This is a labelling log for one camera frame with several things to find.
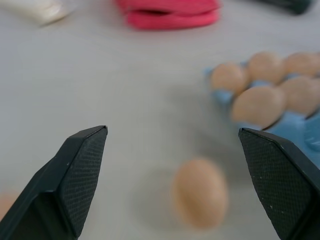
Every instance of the egg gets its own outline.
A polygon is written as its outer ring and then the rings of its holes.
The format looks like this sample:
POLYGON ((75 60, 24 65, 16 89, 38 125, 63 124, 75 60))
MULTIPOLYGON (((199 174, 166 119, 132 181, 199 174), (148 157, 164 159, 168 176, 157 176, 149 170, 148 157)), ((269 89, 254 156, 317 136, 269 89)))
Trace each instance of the egg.
POLYGON ((8 210, 16 201, 16 197, 9 194, 1 194, 0 195, 0 221, 7 214, 8 210))
POLYGON ((211 75, 211 88, 224 89, 235 93, 243 92, 250 82, 248 71, 233 62, 218 65, 211 75))
POLYGON ((286 75, 284 61, 275 53, 259 52, 248 62, 248 70, 252 80, 264 80, 279 84, 286 75))
POLYGON ((231 108, 234 122, 265 129, 279 120, 286 109, 284 93, 272 86, 256 86, 238 96, 231 108))
POLYGON ((182 222, 195 229, 214 228, 223 222, 229 206, 225 176, 208 159, 188 161, 175 175, 172 199, 182 222))
POLYGON ((320 71, 320 59, 317 54, 297 52, 284 60, 287 74, 301 74, 314 77, 320 71))
POLYGON ((307 76, 291 78, 279 86, 287 98, 287 109, 309 116, 319 106, 319 85, 307 76))

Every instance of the blue egg carton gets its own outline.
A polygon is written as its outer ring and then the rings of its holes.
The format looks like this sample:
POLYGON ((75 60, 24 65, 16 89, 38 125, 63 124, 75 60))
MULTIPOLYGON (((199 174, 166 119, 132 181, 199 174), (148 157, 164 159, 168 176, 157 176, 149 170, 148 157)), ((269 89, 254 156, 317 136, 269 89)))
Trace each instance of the blue egg carton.
MULTIPOLYGON (((206 85, 208 89, 210 89, 210 95, 213 100, 219 104, 223 114, 228 116, 229 119, 234 94, 223 89, 211 90, 210 76, 213 70, 214 69, 211 68, 205 71, 206 85)), ((298 76, 298 74, 289 74, 283 81, 288 81, 296 76, 298 76)), ((264 80, 255 80, 247 86, 247 89, 268 85, 270 86, 271 83, 264 80)), ((260 126, 247 122, 233 122, 233 124, 237 129, 250 128, 260 131, 263 130, 260 126)), ((290 140, 320 169, 320 109, 308 118, 296 112, 285 111, 279 121, 263 131, 290 140)))

